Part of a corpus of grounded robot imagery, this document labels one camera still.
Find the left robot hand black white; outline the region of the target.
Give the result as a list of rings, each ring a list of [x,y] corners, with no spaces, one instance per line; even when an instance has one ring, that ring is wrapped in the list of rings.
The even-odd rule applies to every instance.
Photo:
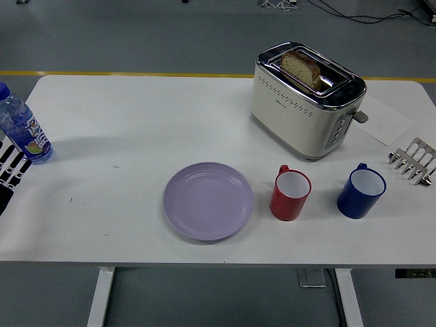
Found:
[[[4,148],[1,142],[1,214],[6,210],[14,195],[14,189],[20,184],[31,164],[31,160],[25,159],[22,151],[16,152],[13,144]]]

